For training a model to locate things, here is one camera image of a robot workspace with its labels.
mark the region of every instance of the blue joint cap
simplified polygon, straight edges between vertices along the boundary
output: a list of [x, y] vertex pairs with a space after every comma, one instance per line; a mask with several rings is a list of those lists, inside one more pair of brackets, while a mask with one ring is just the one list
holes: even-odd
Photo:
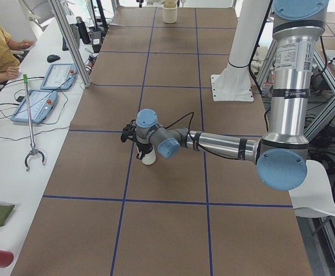
[[136, 123], [140, 128], [150, 128], [157, 123], [157, 114], [152, 109], [142, 109], [138, 112]]
[[157, 147], [157, 151], [165, 158], [170, 158], [180, 149], [179, 142], [174, 138], [166, 139]]
[[329, 3], [329, 0], [275, 0], [275, 13], [285, 20], [303, 20], [314, 16]]
[[303, 183], [307, 175], [306, 161], [290, 149], [274, 148], [257, 161], [261, 180], [276, 190], [292, 190]]

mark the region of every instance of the brown table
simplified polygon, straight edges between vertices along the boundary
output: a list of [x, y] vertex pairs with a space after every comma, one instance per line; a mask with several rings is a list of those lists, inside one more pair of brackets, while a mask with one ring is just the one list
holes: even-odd
[[161, 11], [117, 10], [12, 275], [312, 275], [288, 193], [254, 164], [181, 149], [145, 166], [120, 142], [143, 108], [165, 125], [194, 111], [194, 130], [265, 133], [261, 97], [212, 100], [234, 9], [179, 9], [173, 25]]

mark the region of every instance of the black computer mouse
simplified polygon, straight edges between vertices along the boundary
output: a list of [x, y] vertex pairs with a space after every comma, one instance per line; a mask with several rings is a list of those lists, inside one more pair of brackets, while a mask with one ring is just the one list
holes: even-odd
[[47, 62], [55, 62], [55, 61], [57, 61], [57, 60], [59, 60], [60, 59], [60, 56], [57, 56], [57, 55], [49, 55], [48, 57], [47, 57]]

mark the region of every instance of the white table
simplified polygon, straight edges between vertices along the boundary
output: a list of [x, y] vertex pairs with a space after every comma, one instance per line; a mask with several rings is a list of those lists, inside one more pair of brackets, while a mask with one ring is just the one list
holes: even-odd
[[[69, 23], [75, 23], [74, 17], [68, 20]], [[85, 48], [92, 51], [92, 47], [83, 45], [82, 41], [80, 43], [79, 51], [83, 61], [86, 61], [90, 53]], [[22, 74], [27, 74], [29, 78], [44, 76], [50, 65], [46, 61], [50, 54], [61, 57], [55, 63], [73, 62], [69, 51], [62, 51], [62, 35], [56, 20], [50, 23], [21, 63], [19, 78], [22, 77]], [[42, 79], [29, 80], [29, 88], [39, 89], [41, 82]], [[14, 93], [23, 88], [23, 82], [8, 85], [0, 93], [0, 103], [17, 103], [14, 99]], [[82, 79], [77, 76], [71, 89], [64, 92], [68, 97], [68, 103], [66, 103], [65, 110], [58, 123], [55, 125], [34, 124], [34, 133], [69, 126], [81, 100], [83, 88]], [[19, 92], [16, 97], [19, 95], [24, 95], [24, 92]], [[52, 123], [58, 119], [65, 101], [66, 97], [59, 93], [56, 105], [45, 122]], [[6, 116], [10, 116], [15, 111], [16, 106], [2, 105], [0, 109]], [[39, 155], [31, 156], [28, 162], [31, 168], [29, 172], [26, 172], [24, 159], [31, 150], [30, 139], [9, 141], [0, 138], [0, 202], [16, 205], [6, 225], [0, 227], [0, 250], [8, 250], [14, 254], [13, 263], [5, 269], [0, 269], [0, 275], [10, 275], [12, 272], [67, 132], [67, 129], [61, 129], [35, 136], [36, 148], [45, 154], [45, 166], [42, 165]], [[1, 119], [0, 136], [12, 139], [29, 136], [28, 124], [14, 123], [7, 118]]]

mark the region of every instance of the blue and white tablet device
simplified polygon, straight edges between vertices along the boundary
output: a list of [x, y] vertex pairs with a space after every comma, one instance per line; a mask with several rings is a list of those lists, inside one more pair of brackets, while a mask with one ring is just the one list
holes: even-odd
[[[50, 113], [56, 100], [58, 92], [56, 90], [35, 90], [29, 91], [29, 103], [31, 105], [31, 116], [34, 123], [42, 122]], [[19, 104], [17, 110], [10, 118], [13, 122], [28, 122], [28, 111], [26, 99]]]
[[68, 90], [77, 74], [74, 63], [54, 63], [47, 70], [41, 84], [42, 90]]

